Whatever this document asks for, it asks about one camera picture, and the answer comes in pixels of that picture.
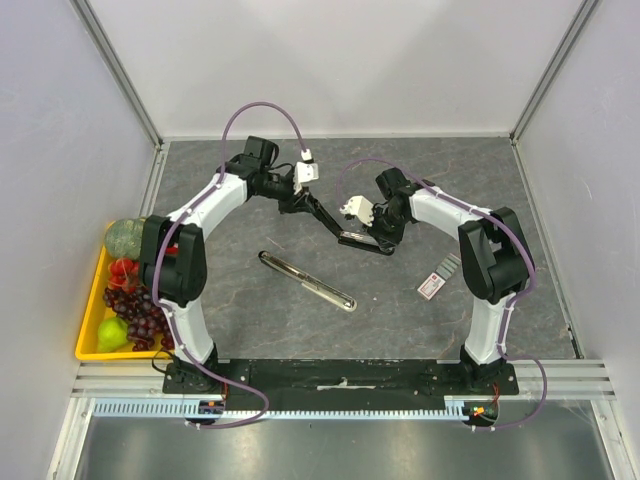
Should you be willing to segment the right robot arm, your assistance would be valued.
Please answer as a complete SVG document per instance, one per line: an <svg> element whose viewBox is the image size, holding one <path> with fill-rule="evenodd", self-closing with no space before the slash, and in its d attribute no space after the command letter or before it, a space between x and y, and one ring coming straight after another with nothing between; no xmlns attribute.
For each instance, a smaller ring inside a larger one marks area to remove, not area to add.
<svg viewBox="0 0 640 480"><path fill-rule="evenodd" d="M409 223L426 223L458 242L474 303L453 381L473 394L494 386L503 394L517 393L515 369L505 358L506 333L535 266L516 213L469 205L436 186L410 181L398 168L383 171L376 184L385 203L368 207L363 223L381 248L398 246Z"/></svg>

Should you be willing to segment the red white staple box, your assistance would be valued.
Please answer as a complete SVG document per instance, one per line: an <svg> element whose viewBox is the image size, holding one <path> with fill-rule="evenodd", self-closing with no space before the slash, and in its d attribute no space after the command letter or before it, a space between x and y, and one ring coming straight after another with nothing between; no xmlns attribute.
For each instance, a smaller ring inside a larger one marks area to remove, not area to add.
<svg viewBox="0 0 640 480"><path fill-rule="evenodd" d="M430 301L442 289L446 282L460 267L461 260L454 254L448 254L435 270L421 283L417 292Z"/></svg>

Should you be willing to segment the silver and black stapler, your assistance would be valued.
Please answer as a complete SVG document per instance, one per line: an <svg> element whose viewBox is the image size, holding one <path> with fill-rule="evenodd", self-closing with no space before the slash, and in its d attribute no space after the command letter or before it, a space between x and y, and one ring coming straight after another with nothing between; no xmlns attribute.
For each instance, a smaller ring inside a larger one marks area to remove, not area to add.
<svg viewBox="0 0 640 480"><path fill-rule="evenodd" d="M306 290L346 312L353 312L357 308L357 301L352 296L326 284L309 273L293 266L289 262L262 250L258 253L258 259L267 267L296 281Z"/></svg>

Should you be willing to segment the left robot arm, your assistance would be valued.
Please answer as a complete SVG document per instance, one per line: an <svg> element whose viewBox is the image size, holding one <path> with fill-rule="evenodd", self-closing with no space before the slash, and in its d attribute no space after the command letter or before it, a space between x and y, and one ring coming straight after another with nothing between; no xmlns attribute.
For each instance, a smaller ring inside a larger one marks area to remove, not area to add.
<svg viewBox="0 0 640 480"><path fill-rule="evenodd" d="M194 198L167 216L151 215L144 221L139 274L169 323L175 355L189 364L185 382L198 393L211 392L220 378L200 300L208 276L207 238L251 197L287 201L319 178L307 147L284 175L272 170L278 154L275 143L250 136L244 150L223 162Z"/></svg>

